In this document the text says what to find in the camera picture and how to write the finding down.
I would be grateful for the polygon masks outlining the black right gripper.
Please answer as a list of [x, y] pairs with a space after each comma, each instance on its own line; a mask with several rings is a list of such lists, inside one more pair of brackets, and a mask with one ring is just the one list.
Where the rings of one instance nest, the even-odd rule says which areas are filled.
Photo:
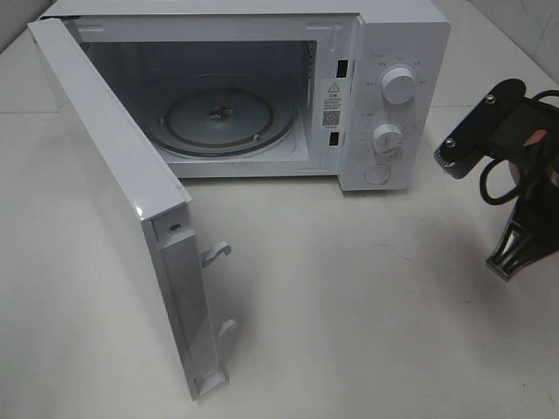
[[[487, 265], [506, 281], [558, 252], [558, 108], [541, 98], [524, 99], [525, 93], [520, 79], [501, 81], [433, 154], [454, 179], [464, 178], [482, 157], [494, 155], [482, 171], [482, 198], [494, 206], [510, 201], [515, 205]], [[547, 134], [528, 151], [523, 143], [537, 129]], [[504, 161], [515, 164], [521, 178], [507, 193], [494, 197], [488, 192], [488, 176]]]

